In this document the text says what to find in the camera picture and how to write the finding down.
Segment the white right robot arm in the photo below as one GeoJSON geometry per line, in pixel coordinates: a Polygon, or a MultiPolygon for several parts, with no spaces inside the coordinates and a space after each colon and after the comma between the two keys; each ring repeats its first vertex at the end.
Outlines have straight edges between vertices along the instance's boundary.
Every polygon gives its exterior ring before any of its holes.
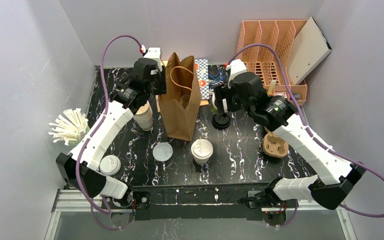
{"type": "Polygon", "coordinates": [[[269,96],[258,75],[235,59],[227,64],[228,81],[214,87],[211,107],[218,114],[244,111],[255,123],[281,138],[315,170],[303,178],[278,177],[257,196],[271,205],[287,200],[316,201],[335,210],[366,172],[360,166],[331,154],[308,134],[297,108],[283,96],[269,96]]]}

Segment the brown paper bag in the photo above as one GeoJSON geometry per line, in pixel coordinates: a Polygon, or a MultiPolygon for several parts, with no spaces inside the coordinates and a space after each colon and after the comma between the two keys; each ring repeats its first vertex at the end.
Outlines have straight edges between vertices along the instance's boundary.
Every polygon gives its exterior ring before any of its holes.
{"type": "Polygon", "coordinates": [[[191,141],[202,100],[195,58],[180,59],[174,52],[165,70],[167,92],[158,97],[158,106],[170,138],[191,141]]]}

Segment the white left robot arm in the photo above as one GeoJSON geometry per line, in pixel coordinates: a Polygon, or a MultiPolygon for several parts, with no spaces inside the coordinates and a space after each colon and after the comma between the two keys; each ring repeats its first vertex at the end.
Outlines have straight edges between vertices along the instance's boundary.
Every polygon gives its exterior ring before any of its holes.
{"type": "Polygon", "coordinates": [[[161,49],[150,47],[133,65],[131,73],[121,79],[111,94],[108,108],[90,131],[68,154],[60,153],[56,164],[65,182],[83,190],[90,198],[98,195],[122,199],[128,185],[100,171],[101,160],[121,129],[133,119],[152,95],[167,92],[161,49]]]}

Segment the cardboard cup carrier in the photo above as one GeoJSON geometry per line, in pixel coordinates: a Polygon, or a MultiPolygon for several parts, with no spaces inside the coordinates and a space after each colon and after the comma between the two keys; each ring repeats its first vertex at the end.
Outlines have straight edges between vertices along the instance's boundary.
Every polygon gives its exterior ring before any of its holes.
{"type": "Polygon", "coordinates": [[[282,138],[269,132],[263,138],[262,150],[270,157],[283,158],[289,153],[289,144],[282,138]]]}

